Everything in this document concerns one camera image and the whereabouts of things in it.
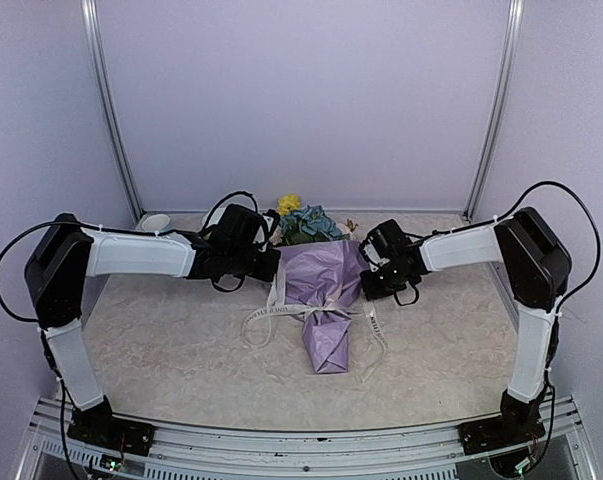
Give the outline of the yellow fake flower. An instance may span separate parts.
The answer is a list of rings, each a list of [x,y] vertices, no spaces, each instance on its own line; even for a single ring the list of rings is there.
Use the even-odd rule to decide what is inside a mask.
[[[296,194],[286,194],[278,199],[277,212],[281,216],[290,214],[302,207],[300,197]]]

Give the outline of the cream printed ribbon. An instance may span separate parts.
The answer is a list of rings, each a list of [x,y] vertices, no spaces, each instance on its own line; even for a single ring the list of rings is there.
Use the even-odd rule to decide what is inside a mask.
[[[284,268],[275,275],[266,305],[251,312],[242,323],[242,340],[250,347],[261,349],[272,338],[273,319],[289,316],[302,323],[302,341],[317,374],[346,373],[349,370],[349,329],[352,317],[361,314],[376,340],[381,353],[358,377],[367,382],[375,373],[388,350],[388,343],[377,321],[375,304],[365,300],[361,307],[353,303],[361,289],[360,273],[363,268],[356,265],[345,267],[341,273],[330,273],[324,281],[314,280],[316,298],[302,303],[289,298],[299,280],[289,280]]]

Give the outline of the blue fake flower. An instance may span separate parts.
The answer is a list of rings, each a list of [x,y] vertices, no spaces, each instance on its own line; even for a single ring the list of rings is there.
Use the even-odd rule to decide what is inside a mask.
[[[336,222],[321,205],[306,206],[281,217],[281,238],[285,246],[337,241],[345,238]]]

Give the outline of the purple wrapping paper sheet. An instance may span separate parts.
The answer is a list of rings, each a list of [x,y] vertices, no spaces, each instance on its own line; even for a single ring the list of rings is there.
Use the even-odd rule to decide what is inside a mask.
[[[301,305],[302,341],[316,374],[349,369],[350,308],[368,264],[356,240],[308,243],[281,249],[285,303]]]

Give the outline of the white ceramic bowl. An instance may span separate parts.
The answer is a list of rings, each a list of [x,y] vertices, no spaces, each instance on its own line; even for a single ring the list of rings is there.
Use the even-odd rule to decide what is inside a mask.
[[[212,211],[208,212],[202,219],[201,228],[205,229],[212,225],[218,224],[221,217],[223,216],[224,212],[225,212],[224,207],[220,207],[217,210],[215,210],[214,212],[212,212]]]

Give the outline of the pink fake rose stems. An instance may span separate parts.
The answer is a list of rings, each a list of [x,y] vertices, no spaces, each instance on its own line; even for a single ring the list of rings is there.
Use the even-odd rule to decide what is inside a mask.
[[[308,224],[304,220],[296,223],[281,222],[281,243],[278,245],[296,245],[313,242],[327,242],[337,240],[358,240],[359,225],[347,219],[345,222],[331,220],[314,221]]]

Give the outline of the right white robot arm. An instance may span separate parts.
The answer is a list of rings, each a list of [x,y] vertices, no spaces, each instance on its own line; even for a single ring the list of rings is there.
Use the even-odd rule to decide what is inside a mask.
[[[555,322],[567,291],[570,254],[540,213],[525,207],[475,226],[411,238],[387,220],[364,238],[359,251],[369,267],[360,275],[367,300],[416,289],[423,276],[479,263],[504,266],[517,314],[513,372],[502,395],[492,433],[516,442],[535,423],[548,383],[546,371],[558,336]]]

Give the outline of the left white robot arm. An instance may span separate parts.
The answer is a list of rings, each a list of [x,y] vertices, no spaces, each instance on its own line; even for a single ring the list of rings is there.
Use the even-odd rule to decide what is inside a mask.
[[[268,242],[279,222],[274,210],[260,213],[238,204],[210,213],[198,232],[118,230],[81,223],[70,213],[58,215],[24,275],[44,344],[74,402],[75,424],[102,445],[114,443],[121,434],[82,336],[87,278],[161,275],[208,280],[216,290],[225,276],[271,282],[280,253]]]

